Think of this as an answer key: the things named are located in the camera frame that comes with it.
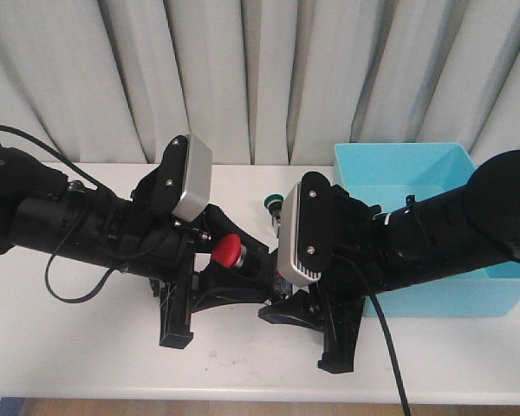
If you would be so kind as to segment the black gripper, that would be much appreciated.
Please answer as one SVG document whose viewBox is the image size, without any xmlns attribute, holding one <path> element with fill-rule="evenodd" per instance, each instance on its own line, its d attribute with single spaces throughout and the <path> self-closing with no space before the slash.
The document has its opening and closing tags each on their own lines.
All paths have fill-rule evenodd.
<svg viewBox="0 0 520 416">
<path fill-rule="evenodd" d="M 208 243 L 208 232 L 211 240 Z M 211 251 L 222 237 L 238 234 L 259 260 L 268 247 L 243 231 L 216 205 L 208 204 L 193 221 L 161 218 L 143 204 L 117 204 L 112 213 L 112 267 L 160 281 L 159 344 L 185 348 L 193 338 L 192 312 L 240 303 L 264 303 L 271 297 L 273 274 L 259 269 L 225 268 L 210 262 L 194 272 L 197 250 Z"/>
<path fill-rule="evenodd" d="M 322 332 L 323 352 L 318 367 L 329 373 L 354 370 L 365 298 L 378 287 L 381 276 L 380 247 L 374 216 L 378 205 L 369 206 L 333 185 L 324 198 L 320 247 L 324 261 L 318 283 L 322 310 L 304 290 L 259 309 L 257 315 L 270 324 L 291 325 Z"/>
</svg>

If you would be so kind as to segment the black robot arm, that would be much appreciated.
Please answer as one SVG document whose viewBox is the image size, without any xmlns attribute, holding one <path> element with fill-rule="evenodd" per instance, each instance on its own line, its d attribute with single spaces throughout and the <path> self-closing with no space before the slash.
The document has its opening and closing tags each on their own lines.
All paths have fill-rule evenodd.
<svg viewBox="0 0 520 416">
<path fill-rule="evenodd" d="M 297 291 L 261 319 L 319 330 L 317 366 L 351 372 L 366 301 L 500 263 L 520 263 L 520 150 L 484 162 L 467 183 L 383 212 L 308 172 L 283 201 L 276 272 Z"/>
<path fill-rule="evenodd" d="M 0 147 L 0 255 L 21 246 L 148 278 L 159 343 L 182 349 L 193 312 L 261 303 L 273 292 L 267 246 L 212 205 L 210 189 L 211 152 L 181 136 L 130 199 Z"/>
</svg>

